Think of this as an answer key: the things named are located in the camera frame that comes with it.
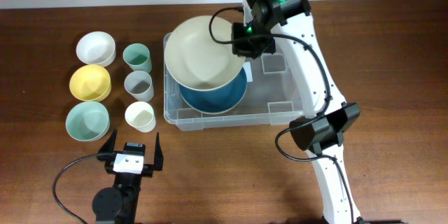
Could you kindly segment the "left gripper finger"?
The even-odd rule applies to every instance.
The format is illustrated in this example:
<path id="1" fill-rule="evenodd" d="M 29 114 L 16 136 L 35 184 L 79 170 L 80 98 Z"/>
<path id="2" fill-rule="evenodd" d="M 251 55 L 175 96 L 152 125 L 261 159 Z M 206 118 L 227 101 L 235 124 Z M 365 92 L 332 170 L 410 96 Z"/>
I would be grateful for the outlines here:
<path id="1" fill-rule="evenodd" d="M 154 172 L 154 171 L 161 172 L 163 170 L 163 164 L 164 164 L 164 156 L 163 156 L 162 148 L 160 145 L 160 135 L 159 135 L 159 133 L 157 133 L 156 140 L 155 140 L 153 164 L 147 164 L 146 171 L 147 172 Z"/>
<path id="2" fill-rule="evenodd" d="M 116 152 L 114 151 L 115 142 L 118 130 L 114 129 L 110 137 L 102 145 L 102 147 L 97 152 L 98 160 L 112 160 L 115 157 Z"/>

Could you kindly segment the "mint green small bowl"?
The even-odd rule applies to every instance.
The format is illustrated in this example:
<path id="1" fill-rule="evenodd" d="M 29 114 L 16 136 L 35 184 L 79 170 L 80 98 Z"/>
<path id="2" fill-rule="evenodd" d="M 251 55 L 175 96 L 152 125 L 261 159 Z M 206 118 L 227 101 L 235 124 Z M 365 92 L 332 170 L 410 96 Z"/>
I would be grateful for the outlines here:
<path id="1" fill-rule="evenodd" d="M 66 117 L 66 131 L 77 141 L 96 141 L 109 130 L 106 107 L 97 101 L 84 101 L 74 106 Z"/>

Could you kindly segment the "dark blue plate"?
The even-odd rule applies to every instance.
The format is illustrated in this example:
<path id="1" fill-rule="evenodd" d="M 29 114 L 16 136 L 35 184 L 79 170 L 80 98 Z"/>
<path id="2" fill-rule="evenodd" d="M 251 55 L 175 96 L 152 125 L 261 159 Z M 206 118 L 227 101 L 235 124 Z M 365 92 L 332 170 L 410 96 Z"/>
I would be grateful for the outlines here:
<path id="1" fill-rule="evenodd" d="M 238 104 L 246 94 L 246 73 L 242 69 L 227 85 L 212 91 L 196 91 L 179 86 L 183 100 L 190 104 Z"/>

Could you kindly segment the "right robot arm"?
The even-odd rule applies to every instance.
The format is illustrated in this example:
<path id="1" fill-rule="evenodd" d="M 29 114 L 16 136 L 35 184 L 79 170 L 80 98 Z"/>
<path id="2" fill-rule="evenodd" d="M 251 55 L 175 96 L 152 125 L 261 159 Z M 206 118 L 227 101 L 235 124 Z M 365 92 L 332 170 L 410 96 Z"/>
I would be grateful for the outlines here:
<path id="1" fill-rule="evenodd" d="M 360 115 L 334 83 L 316 38 L 308 0 L 244 0 L 244 23 L 232 29 L 234 54 L 256 58 L 280 50 L 297 85 L 303 116 L 290 133 L 312 163 L 327 223 L 361 223 L 344 167 L 343 133 Z"/>

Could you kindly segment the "beige plate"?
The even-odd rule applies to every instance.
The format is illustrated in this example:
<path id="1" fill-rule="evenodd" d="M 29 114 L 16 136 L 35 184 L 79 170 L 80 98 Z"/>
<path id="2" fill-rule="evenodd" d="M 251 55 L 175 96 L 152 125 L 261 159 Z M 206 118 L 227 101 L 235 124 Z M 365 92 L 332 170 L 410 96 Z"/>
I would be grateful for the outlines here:
<path id="1" fill-rule="evenodd" d="M 164 63 L 180 85 L 199 91 L 227 85 L 242 70 L 245 59 L 232 53 L 232 24 L 210 15 L 192 17 L 171 33 L 164 49 Z"/>
<path id="2" fill-rule="evenodd" d="M 222 113 L 227 113 L 228 111 L 231 111 L 235 107 L 237 107 L 237 104 L 220 104 L 220 105 L 213 105 L 213 104 L 190 104 L 187 103 L 191 108 L 195 109 L 196 111 L 199 111 L 200 113 L 205 113 L 209 115 L 218 115 Z"/>

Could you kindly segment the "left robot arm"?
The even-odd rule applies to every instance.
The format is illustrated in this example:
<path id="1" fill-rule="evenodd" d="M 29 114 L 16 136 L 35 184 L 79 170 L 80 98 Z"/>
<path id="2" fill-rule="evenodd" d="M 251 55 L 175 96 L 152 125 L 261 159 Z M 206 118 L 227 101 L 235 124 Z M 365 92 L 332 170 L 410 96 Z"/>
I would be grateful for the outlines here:
<path id="1" fill-rule="evenodd" d="M 151 178 L 153 172 L 163 168 L 159 136 L 155 139 L 154 161 L 146 164 L 146 146 L 142 143 L 127 142 L 122 151 L 114 149 L 117 133 L 113 130 L 97 152 L 97 159 L 104 163 L 106 173 L 115 178 L 111 187 L 101 189 L 94 196 L 92 210 L 96 223 L 134 223 L 142 178 Z"/>

